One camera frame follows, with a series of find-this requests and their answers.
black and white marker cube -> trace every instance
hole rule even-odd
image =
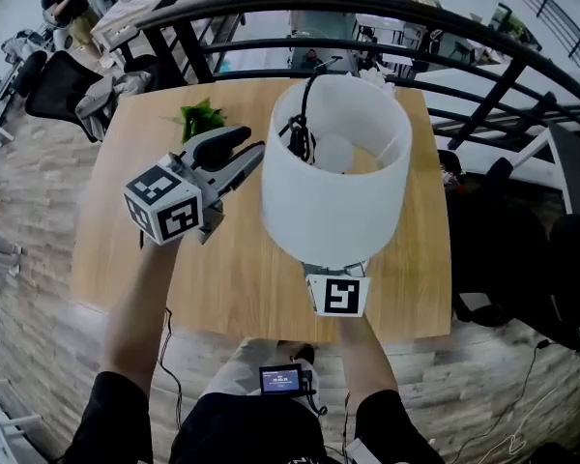
[[[202,226],[202,191],[169,168],[154,165],[125,187],[131,219],[157,244]]]
[[[363,316],[369,278],[308,275],[305,280],[318,316]]]

metal railing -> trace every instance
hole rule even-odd
[[[554,0],[522,0],[561,42],[580,67],[580,28]]]
[[[503,74],[496,74],[480,67],[474,67],[467,62],[453,60],[444,56],[430,54],[404,46],[360,42],[355,40],[341,40],[330,38],[267,38],[227,43],[205,44],[196,37],[191,23],[205,18],[220,15],[245,15],[265,11],[328,11],[347,14],[378,15],[392,17],[424,26],[426,29],[441,29],[461,38],[473,40],[511,58]],[[528,144],[533,137],[527,134],[529,126],[547,126],[550,119],[544,118],[543,113],[536,114],[536,109],[520,109],[503,102],[505,94],[514,90],[537,101],[543,106],[542,112],[556,112],[563,122],[574,123],[580,131],[580,110],[571,108],[571,105],[559,104],[557,101],[516,82],[520,74],[527,68],[536,70],[559,84],[571,95],[580,101],[580,84],[570,75],[556,67],[551,61],[529,48],[497,33],[493,29],[482,26],[458,14],[436,9],[409,0],[192,0],[184,4],[177,4],[142,16],[136,26],[150,34],[161,28],[173,27],[179,43],[191,64],[192,72],[200,83],[209,83],[226,79],[260,78],[260,77],[309,77],[311,69],[268,69],[235,72],[218,72],[211,66],[209,57],[213,54],[222,54],[232,50],[249,50],[254,48],[329,48],[366,51],[376,54],[392,54],[409,57],[417,64],[438,64],[454,68],[466,73],[488,79],[493,86],[485,97],[474,95],[463,90],[443,85],[431,84],[415,80],[410,76],[401,77],[390,75],[387,81],[399,86],[417,88],[423,91],[438,93],[459,98],[477,104],[472,115],[460,115],[456,112],[428,109],[433,116],[456,121],[457,129],[447,129],[438,133],[451,138],[449,148],[455,149],[465,141],[486,145],[494,145],[489,139],[471,135],[479,128],[504,132],[516,142],[500,146],[519,151]],[[160,51],[161,56],[170,56],[169,50]],[[488,115],[494,111],[505,112],[520,122],[517,124],[492,121]]]

lamp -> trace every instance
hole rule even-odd
[[[345,271],[380,251],[395,232],[412,128],[402,106],[376,86],[350,75],[322,75],[306,102],[315,150],[313,164],[305,162],[288,149],[290,133],[279,133],[301,111],[306,83],[291,86],[273,110],[262,172],[262,218],[269,235],[294,258]],[[338,173],[350,168],[355,148],[376,158],[378,169]]]

person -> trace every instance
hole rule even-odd
[[[152,463],[148,397],[180,242],[140,251],[139,270],[109,314],[101,372],[63,463]],[[381,463],[442,464],[411,424],[391,365],[366,318],[337,318],[356,437]],[[258,395],[258,367],[290,343],[247,339],[183,421],[170,463],[326,464],[320,421],[286,395]],[[313,349],[293,358],[313,372]]]
[[[86,0],[41,0],[41,6],[52,15],[59,27],[69,29],[76,46],[83,46],[96,60],[102,58],[92,35],[99,18]]]

wooden floor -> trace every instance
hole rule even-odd
[[[15,141],[0,149],[0,232],[21,244],[25,255],[18,277],[0,278],[0,377],[14,385],[0,397],[12,416],[26,411],[43,416],[30,437],[53,458],[69,444],[99,368],[105,315],[69,299],[77,204],[99,146],[68,123],[30,118],[22,110],[11,117],[7,129]],[[454,322],[448,337],[385,349],[411,419],[449,463],[462,442],[487,431],[519,394],[538,340],[517,322],[497,330]],[[183,383],[184,415],[239,341],[176,333],[166,363]],[[315,366],[329,406],[322,419],[325,440],[339,448],[346,389],[334,345],[319,346]],[[527,446],[510,462],[544,442],[577,445],[580,358],[551,346],[539,351],[515,411],[489,437],[468,446],[458,462],[477,463],[554,388],[524,427],[520,438]],[[176,432],[175,397],[173,381],[158,370],[150,410],[158,462],[167,462]],[[509,462],[506,447],[485,462]]]

